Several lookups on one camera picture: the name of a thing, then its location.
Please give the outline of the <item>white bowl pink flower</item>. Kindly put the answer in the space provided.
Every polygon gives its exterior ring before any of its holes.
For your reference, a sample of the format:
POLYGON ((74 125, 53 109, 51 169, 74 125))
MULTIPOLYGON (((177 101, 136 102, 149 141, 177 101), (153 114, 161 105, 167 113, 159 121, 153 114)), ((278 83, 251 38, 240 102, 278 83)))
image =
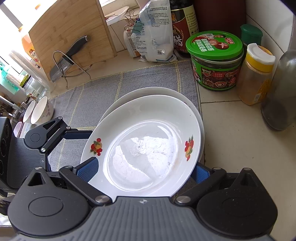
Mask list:
POLYGON ((34 111, 35 105, 36 105, 35 100, 30 102, 30 104, 28 105, 28 107, 23 115, 23 123, 31 123, 31 117, 32 117, 32 113, 34 111))
POLYGON ((31 115, 31 124, 41 125, 51 120, 54 113, 53 104, 44 96, 35 106, 31 115))

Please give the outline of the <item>white plate with fruit print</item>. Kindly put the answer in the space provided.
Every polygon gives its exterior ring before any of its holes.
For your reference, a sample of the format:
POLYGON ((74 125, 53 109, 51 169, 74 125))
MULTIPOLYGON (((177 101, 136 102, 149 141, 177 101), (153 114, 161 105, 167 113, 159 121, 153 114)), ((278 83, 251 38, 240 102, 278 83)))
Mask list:
POLYGON ((89 184, 108 195, 173 196, 201 154, 192 109, 168 95, 148 95, 112 111, 89 137, 81 161, 98 159, 89 184))

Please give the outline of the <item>grey checked dish mat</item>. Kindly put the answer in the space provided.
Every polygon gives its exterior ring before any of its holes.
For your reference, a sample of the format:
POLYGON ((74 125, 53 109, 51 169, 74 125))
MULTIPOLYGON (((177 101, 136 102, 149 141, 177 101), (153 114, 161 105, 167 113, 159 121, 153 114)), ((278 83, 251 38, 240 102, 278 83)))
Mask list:
POLYGON ((78 130, 92 131, 107 109, 125 94, 145 87, 164 87, 187 97, 200 112, 197 86, 189 60, 99 77, 51 98, 55 113, 78 130))

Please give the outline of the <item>clear glass jar yellow label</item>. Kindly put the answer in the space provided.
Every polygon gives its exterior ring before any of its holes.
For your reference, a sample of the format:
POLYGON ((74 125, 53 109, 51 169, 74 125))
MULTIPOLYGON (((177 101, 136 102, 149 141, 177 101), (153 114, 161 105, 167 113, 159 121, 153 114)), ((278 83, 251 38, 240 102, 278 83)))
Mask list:
POLYGON ((28 76, 28 79, 23 83, 22 88, 26 95, 32 99, 41 99, 47 94, 47 89, 33 77, 28 76))

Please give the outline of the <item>plain white plate underneath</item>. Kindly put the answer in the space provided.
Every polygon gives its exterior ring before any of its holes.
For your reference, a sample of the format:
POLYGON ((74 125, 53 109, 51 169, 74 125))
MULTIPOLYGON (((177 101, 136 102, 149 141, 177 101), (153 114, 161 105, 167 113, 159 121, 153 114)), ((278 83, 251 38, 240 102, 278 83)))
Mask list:
POLYGON ((199 156, 198 162, 200 162, 201 164, 204 164, 205 130, 204 130, 201 114, 196 108, 196 106, 191 102, 191 100, 189 100, 187 97, 185 97, 184 95, 182 95, 181 93, 175 90, 164 88, 164 87, 145 87, 145 88, 133 90, 125 94, 118 100, 116 100, 103 114, 98 124, 100 124, 104 120, 104 118, 106 118, 111 112, 113 112, 115 109, 117 109, 121 105, 131 100, 134 100, 136 98, 144 97, 148 95, 167 95, 167 96, 175 97, 183 101, 193 111, 201 129, 201 154, 199 156))

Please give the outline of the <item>dark glass oil bottle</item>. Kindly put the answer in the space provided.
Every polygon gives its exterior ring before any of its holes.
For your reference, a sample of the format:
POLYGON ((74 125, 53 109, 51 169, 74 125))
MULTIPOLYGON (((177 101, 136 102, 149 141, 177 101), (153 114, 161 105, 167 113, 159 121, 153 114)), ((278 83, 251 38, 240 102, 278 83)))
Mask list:
POLYGON ((295 24, 288 51, 281 56, 262 102, 261 114, 267 126, 277 131, 286 130, 295 121, 295 24))

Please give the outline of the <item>orange cooking oil bottle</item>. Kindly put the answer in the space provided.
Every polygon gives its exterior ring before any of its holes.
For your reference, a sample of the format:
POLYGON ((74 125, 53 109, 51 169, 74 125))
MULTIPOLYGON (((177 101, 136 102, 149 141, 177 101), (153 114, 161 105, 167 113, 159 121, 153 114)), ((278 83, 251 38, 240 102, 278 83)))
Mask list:
POLYGON ((20 32, 21 34, 21 37, 22 37, 22 46, 23 46, 23 49, 24 51, 30 56, 30 58, 35 62, 35 64, 41 68, 42 65, 41 65, 41 62, 37 56, 37 53, 36 53, 36 50, 33 46, 33 43, 32 43, 32 40, 29 36, 29 31, 28 29, 22 25, 22 27, 20 27, 18 29, 18 31, 20 32))

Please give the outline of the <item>bamboo cutting board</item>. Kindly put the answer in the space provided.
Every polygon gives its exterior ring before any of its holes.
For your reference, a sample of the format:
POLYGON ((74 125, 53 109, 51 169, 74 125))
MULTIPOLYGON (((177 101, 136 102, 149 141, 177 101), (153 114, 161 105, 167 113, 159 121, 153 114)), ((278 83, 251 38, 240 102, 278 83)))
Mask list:
POLYGON ((117 55, 99 1, 56 1, 29 30, 41 66, 47 76, 62 53, 83 36, 82 49, 73 56, 81 67, 88 67, 117 55))

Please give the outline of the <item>red white snack bag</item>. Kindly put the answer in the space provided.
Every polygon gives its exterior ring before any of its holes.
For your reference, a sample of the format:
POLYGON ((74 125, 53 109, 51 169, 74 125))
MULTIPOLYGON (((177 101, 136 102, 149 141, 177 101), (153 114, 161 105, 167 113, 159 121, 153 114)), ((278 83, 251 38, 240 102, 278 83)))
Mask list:
POLYGON ((139 57, 140 53, 137 51, 135 44, 132 40, 132 26, 125 25, 125 31, 123 32, 123 39, 125 41, 126 49, 132 58, 139 57))

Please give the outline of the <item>yellow spice jar white cap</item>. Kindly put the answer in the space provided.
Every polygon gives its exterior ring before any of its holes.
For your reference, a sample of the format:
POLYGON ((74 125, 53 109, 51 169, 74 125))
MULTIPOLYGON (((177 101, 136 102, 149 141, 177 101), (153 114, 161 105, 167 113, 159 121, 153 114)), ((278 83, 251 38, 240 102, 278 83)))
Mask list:
POLYGON ((251 43, 238 76, 238 97, 247 105, 262 102, 270 88, 276 57, 266 48, 251 43))

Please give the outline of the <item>green lid sauce jar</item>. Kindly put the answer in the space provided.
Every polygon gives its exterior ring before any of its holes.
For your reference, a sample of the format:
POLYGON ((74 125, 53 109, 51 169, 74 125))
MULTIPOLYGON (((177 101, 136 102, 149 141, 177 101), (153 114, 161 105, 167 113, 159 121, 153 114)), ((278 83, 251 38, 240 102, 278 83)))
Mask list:
POLYGON ((236 35, 223 31, 200 32, 189 37, 186 48, 198 84, 215 91, 236 85, 244 55, 243 43, 236 35))

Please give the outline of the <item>white plastic food bag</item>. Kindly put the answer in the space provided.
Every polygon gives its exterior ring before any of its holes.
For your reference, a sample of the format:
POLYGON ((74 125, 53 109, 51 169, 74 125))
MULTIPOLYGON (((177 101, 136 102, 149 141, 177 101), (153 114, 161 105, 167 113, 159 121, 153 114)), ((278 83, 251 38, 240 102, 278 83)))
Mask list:
POLYGON ((169 1, 149 1, 143 7, 133 25, 132 41, 144 62, 177 60, 169 1))

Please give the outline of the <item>green cap seasoning jar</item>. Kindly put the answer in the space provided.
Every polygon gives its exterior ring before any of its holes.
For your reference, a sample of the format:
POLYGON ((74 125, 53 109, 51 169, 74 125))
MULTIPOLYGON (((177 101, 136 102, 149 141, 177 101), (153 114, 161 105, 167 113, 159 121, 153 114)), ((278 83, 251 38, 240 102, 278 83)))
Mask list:
POLYGON ((244 24, 240 27, 240 29, 241 41, 243 42, 243 46, 245 49, 247 49, 247 46, 252 43, 261 45, 263 33, 259 28, 250 24, 244 24))

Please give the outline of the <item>dark soy sauce bottle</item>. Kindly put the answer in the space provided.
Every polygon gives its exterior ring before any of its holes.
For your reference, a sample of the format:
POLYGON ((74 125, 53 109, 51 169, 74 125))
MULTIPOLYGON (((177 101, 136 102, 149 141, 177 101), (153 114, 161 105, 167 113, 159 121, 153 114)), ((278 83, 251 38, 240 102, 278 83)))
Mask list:
POLYGON ((170 0, 174 48, 182 57, 189 58, 186 41, 199 32, 193 1, 170 0))

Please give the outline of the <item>black handled santoku knife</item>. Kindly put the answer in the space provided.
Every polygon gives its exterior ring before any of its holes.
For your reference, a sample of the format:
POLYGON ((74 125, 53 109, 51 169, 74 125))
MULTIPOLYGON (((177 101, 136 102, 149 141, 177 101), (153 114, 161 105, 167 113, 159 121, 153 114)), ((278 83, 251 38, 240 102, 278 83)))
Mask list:
POLYGON ((86 70, 82 69, 72 59, 72 56, 74 56, 75 54, 77 54, 82 49, 82 47, 86 43, 88 43, 88 42, 89 42, 89 36, 85 35, 85 36, 82 36, 82 37, 78 38, 71 45, 71 47, 67 50, 66 53, 61 52, 61 51, 58 51, 58 50, 53 53, 53 61, 54 61, 55 64, 54 64, 54 67, 49 72, 50 80, 53 83, 56 82, 61 77, 63 77, 64 79, 66 79, 66 76, 65 76, 66 71, 72 65, 75 65, 76 67, 78 67, 80 70, 82 70, 83 73, 85 73, 88 70, 88 69, 86 69, 86 70), (62 54, 62 57, 60 58, 60 60, 58 62, 55 60, 55 54, 56 53, 62 54))

